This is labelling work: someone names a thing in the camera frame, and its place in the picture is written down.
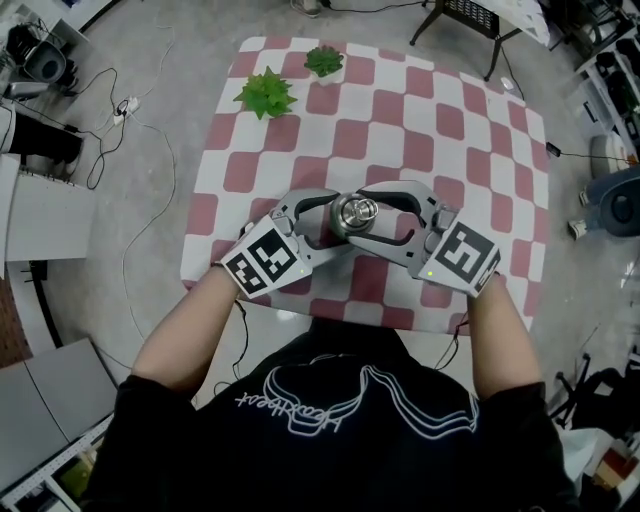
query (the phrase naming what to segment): concrete floor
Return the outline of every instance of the concrete floor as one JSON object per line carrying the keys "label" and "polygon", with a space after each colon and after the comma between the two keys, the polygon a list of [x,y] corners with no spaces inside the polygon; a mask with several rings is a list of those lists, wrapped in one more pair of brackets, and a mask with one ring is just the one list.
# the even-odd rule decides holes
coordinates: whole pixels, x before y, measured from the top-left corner
{"label": "concrete floor", "polygon": [[[386,0],[334,2],[339,7],[349,3],[373,8],[385,5]],[[156,28],[157,14],[159,25],[175,27],[176,45],[156,88],[142,98],[137,116],[166,130],[178,160],[177,190],[166,214],[136,242],[126,261],[131,304],[144,335],[185,293],[179,267],[189,199],[228,67],[244,39],[277,34],[349,40],[423,57],[476,76],[486,71],[492,50],[491,41],[444,17],[423,34],[415,47],[410,47],[408,40],[425,16],[419,6],[373,15],[325,12],[311,20],[292,11],[287,0],[123,0],[86,33],[96,53],[80,62],[84,83],[97,71],[113,65],[118,70],[116,100],[147,90],[171,37],[170,30]],[[587,141],[560,93],[572,77],[574,57],[570,50],[560,47],[550,53],[524,34],[511,39],[505,49],[528,105],[545,119],[548,140],[566,152],[586,154]],[[500,58],[493,84],[500,87],[500,77],[508,75]],[[74,102],[59,102],[49,113],[92,129],[101,110],[99,121],[109,111],[111,83],[111,77],[103,76]],[[112,130],[106,145],[111,147],[118,139],[119,129]],[[74,176],[76,183],[85,183],[96,155],[96,144],[89,139]],[[589,343],[600,346],[599,341],[605,340],[604,327],[625,304],[621,278],[638,254],[636,241],[612,241],[594,235],[575,243],[569,238],[565,223],[579,215],[577,192],[589,178],[586,159],[562,157],[551,161],[551,239],[542,300],[531,329],[549,383],[556,371],[572,371],[576,355],[596,326],[600,328]],[[124,295],[122,253],[162,208],[171,185],[170,157],[162,136],[127,123],[122,147],[107,156],[104,177],[96,190],[98,208],[88,258],[51,264],[46,288],[65,342],[89,334],[112,356],[128,365],[133,362],[142,340]],[[261,306],[248,305],[247,311],[251,344],[241,365],[244,374],[264,355],[304,331],[310,321]],[[448,337],[423,333],[402,336],[412,354],[426,365],[435,363],[449,341]],[[204,399],[211,395],[212,383],[232,378],[230,366],[243,342],[244,328],[234,311],[203,391]],[[106,363],[117,380],[126,376],[127,371],[117,364],[108,359]],[[461,343],[449,370],[470,385],[467,342]]]}

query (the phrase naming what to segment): table leg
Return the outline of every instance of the table leg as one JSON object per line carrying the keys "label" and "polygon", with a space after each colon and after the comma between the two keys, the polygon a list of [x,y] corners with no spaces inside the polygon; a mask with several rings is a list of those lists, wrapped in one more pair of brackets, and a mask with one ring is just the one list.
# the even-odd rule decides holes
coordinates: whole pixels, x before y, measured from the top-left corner
{"label": "table leg", "polygon": [[491,78],[491,74],[493,73],[493,70],[496,69],[496,63],[498,62],[498,56],[500,55],[500,47],[502,46],[502,43],[508,39],[511,39],[513,36],[518,35],[520,32],[522,32],[522,30],[520,30],[519,28],[516,28],[511,32],[509,32],[508,34],[505,34],[504,36],[500,36],[496,38],[495,44],[493,45],[493,56],[491,57],[491,67],[489,68],[489,72],[487,73],[487,76],[484,77],[485,82],[489,81],[489,79]]}
{"label": "table leg", "polygon": [[424,20],[424,23],[422,25],[420,25],[420,28],[413,35],[413,39],[411,39],[411,41],[409,42],[411,46],[416,45],[416,41],[418,40],[418,37],[420,37],[420,34],[422,34],[425,30],[427,30],[427,27],[431,25],[433,21],[442,14],[443,10],[444,10],[444,0],[436,0],[436,6],[434,7],[433,11],[429,13],[429,16],[427,16],[427,19]]}

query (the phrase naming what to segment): graphic print on shirt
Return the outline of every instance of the graphic print on shirt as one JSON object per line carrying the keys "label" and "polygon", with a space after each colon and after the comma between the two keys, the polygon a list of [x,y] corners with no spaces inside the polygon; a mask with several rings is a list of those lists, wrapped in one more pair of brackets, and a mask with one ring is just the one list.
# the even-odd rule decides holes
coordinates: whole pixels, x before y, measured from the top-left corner
{"label": "graphic print on shirt", "polygon": [[[319,356],[309,364],[328,357],[335,356]],[[245,392],[242,398],[236,398],[235,401],[238,407],[253,405],[258,409],[270,410],[271,416],[285,415],[288,420],[288,430],[292,434],[314,437],[328,427],[333,427],[334,433],[338,432],[342,422],[355,414],[360,407],[371,379],[387,388],[398,414],[416,434],[425,439],[433,441],[455,432],[475,432],[476,430],[478,405],[471,395],[469,395],[470,412],[460,410],[436,418],[421,411],[407,398],[393,374],[380,371],[372,365],[365,365],[360,369],[360,393],[350,400],[321,409],[301,403],[295,394],[280,387],[276,380],[279,369],[280,367],[274,368],[265,378],[262,395],[248,395]]]}

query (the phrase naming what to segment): checkered tablecloth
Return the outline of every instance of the checkered tablecloth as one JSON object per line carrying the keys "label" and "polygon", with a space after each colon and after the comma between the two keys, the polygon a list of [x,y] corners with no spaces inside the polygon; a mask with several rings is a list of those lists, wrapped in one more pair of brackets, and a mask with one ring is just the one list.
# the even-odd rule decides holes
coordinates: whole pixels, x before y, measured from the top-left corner
{"label": "checkered tablecloth", "polygon": [[[329,85],[304,67],[306,52],[319,44],[346,55]],[[233,98],[250,74],[267,66],[293,84],[290,95],[298,101],[291,114],[259,121]],[[346,192],[379,181],[419,180],[452,206],[472,211],[500,246],[498,270],[529,326],[547,242],[547,168],[542,118],[475,77],[357,44],[253,37],[231,66],[207,137],[181,277],[192,286],[243,225],[291,189]],[[326,228],[326,210],[305,216],[308,226]],[[411,215],[398,215],[397,236],[412,223]],[[463,295],[415,281],[406,269],[359,251],[256,302],[431,332],[451,332],[466,311]]]}

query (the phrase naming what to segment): artificial plant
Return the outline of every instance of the artificial plant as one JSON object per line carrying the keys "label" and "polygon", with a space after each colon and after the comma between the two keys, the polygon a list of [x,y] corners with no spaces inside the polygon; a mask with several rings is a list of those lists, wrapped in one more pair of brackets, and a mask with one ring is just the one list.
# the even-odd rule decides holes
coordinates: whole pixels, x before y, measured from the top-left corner
{"label": "artificial plant", "polygon": [[307,62],[304,67],[322,78],[342,69],[343,59],[344,55],[341,55],[335,48],[322,46],[307,53]]}
{"label": "artificial plant", "polygon": [[289,105],[296,98],[289,96],[288,84],[280,78],[280,75],[271,71],[267,66],[264,75],[251,75],[242,92],[233,101],[242,101],[247,110],[256,113],[258,119],[262,119],[264,114],[271,117],[280,117],[287,112],[291,112]]}

